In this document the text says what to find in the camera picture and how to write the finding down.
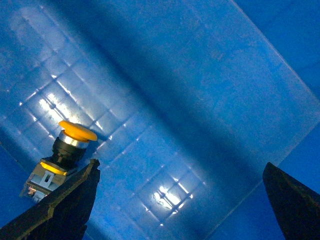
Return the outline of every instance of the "blue bin wall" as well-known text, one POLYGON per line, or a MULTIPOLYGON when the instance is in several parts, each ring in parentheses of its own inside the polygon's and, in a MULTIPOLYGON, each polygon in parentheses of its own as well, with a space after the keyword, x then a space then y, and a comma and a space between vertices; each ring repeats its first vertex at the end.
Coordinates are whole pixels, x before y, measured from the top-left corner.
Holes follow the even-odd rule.
POLYGON ((0 23, 14 159, 30 173, 62 119, 98 134, 87 238, 208 238, 319 122, 319 101, 231 1, 14 0, 0 23))
MULTIPOLYGON (((235 1, 319 98, 319 1, 235 1)), ((320 193, 318 125, 279 167, 320 193)), ((217 228, 211 239, 284 239, 263 185, 217 228)))
POLYGON ((235 0, 254 24, 320 97, 320 2, 235 0))

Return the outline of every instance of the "blue plastic bin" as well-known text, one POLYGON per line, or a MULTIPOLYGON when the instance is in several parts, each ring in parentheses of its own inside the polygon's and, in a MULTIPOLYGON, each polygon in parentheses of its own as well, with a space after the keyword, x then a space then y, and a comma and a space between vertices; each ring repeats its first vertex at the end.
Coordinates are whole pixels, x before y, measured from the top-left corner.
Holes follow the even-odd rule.
POLYGON ((236 2, 1 1, 0 227, 68 120, 98 135, 86 239, 284 239, 262 172, 320 193, 320 3, 236 2))

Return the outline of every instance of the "silver metal ring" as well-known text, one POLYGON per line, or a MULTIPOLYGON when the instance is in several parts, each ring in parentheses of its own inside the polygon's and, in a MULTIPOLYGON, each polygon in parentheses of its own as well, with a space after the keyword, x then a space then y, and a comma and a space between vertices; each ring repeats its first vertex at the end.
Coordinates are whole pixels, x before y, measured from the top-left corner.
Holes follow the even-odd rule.
POLYGON ((69 144, 71 146, 74 146, 78 149, 86 149, 89 145, 89 142, 83 142, 74 140, 72 137, 69 137, 65 134, 65 130, 62 130, 59 134, 59 139, 63 141, 66 144, 69 144))

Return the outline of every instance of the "yellow ring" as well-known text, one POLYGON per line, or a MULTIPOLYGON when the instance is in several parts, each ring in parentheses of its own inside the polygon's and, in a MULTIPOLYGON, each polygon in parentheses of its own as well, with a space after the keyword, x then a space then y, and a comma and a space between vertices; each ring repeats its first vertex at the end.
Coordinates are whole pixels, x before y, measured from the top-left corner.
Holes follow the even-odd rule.
POLYGON ((44 169, 47 169, 49 170, 50 172, 53 172, 54 174, 59 174, 59 175, 63 175, 63 176, 67 176, 67 173, 66 171, 61 171, 59 169, 56 169, 54 168, 53 166, 50 166, 44 162, 40 162, 41 166, 44 168, 44 169))

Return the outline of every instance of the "yellow mushroom button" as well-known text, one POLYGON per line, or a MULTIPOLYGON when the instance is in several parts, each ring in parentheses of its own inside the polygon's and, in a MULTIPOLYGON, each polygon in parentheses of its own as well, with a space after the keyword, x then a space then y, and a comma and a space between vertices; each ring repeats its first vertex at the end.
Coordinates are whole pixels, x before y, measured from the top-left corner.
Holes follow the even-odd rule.
POLYGON ((89 129, 73 122, 62 120, 59 125, 64 128, 64 134, 74 140, 87 143, 89 140, 97 141, 98 137, 89 129))

